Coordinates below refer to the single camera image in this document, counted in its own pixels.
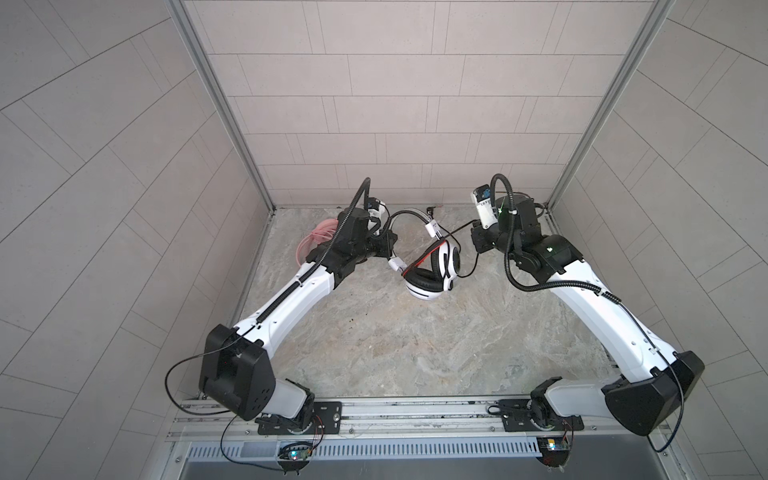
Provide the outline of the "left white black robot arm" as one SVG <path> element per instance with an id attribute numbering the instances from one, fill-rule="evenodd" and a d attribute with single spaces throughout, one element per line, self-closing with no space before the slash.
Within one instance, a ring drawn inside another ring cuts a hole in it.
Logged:
<path id="1" fill-rule="evenodd" d="M 383 257 L 392 242 L 366 209 L 366 178 L 343 210 L 329 241 L 307 255 L 297 274 L 255 314 L 233 327 L 216 326 L 207 336 L 199 389 L 243 420 L 267 414 L 293 431 L 313 420 L 314 395 L 296 382 L 276 378 L 271 359 L 299 321 L 370 257 Z"/>

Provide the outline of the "white black headphones with cable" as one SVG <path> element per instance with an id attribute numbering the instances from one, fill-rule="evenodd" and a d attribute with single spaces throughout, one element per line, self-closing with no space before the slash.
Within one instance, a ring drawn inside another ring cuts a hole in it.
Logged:
<path id="1" fill-rule="evenodd" d="M 394 222 L 404 215 L 418 218 L 432 239 L 425 250 L 410 263 L 403 261 L 394 249 L 396 243 Z M 386 258 L 390 267 L 401 276 L 411 295 L 421 300 L 435 300 L 442 293 L 451 291 L 457 279 L 470 278 L 474 274 L 479 253 L 475 255 L 472 269 L 463 273 L 461 271 L 462 245 L 456 238 L 457 233 L 472 225 L 473 221 L 469 221 L 454 230 L 447 230 L 427 212 L 415 208 L 387 213 L 386 222 L 380 231 L 382 240 L 392 241 Z"/>

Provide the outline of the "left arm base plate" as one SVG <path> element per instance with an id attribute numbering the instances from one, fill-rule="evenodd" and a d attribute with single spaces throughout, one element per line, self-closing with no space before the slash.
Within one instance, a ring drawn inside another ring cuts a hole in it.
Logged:
<path id="1" fill-rule="evenodd" d="M 259 435 L 338 434 L 342 408 L 340 401 L 315 401 L 294 418 L 262 415 L 254 422 L 258 424 Z"/>

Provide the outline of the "pink headphones with cable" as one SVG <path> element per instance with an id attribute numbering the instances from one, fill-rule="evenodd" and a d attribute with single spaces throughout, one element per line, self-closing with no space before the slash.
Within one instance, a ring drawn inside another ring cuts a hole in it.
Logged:
<path id="1" fill-rule="evenodd" d="M 309 252 L 320 245 L 321 243 L 330 241 L 338 228 L 337 219 L 325 219 L 321 221 L 307 236 L 305 236 L 298 244 L 295 259 L 296 263 L 301 266 Z"/>

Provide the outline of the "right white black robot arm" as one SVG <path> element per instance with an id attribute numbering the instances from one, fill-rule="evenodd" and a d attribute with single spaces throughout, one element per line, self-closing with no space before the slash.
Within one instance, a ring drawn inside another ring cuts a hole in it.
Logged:
<path id="1" fill-rule="evenodd" d="M 495 174 L 471 198 L 479 215 L 471 229 L 476 251 L 501 252 L 507 280 L 517 290 L 554 293 L 619 370 L 614 379 L 544 381 L 530 394 L 532 422 L 545 430 L 567 417 L 605 417 L 649 436 L 670 415 L 683 416 L 704 372 L 703 361 L 692 351 L 677 351 L 645 326 L 568 239 L 543 234 L 536 202 L 514 192 L 506 176 Z"/>

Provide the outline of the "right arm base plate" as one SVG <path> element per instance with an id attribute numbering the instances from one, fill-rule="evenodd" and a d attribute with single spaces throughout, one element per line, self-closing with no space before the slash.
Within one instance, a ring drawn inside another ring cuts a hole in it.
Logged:
<path id="1" fill-rule="evenodd" d="M 500 417 L 506 432 L 582 431 L 580 416 L 561 417 L 545 403 L 533 399 L 502 399 L 486 409 Z"/>

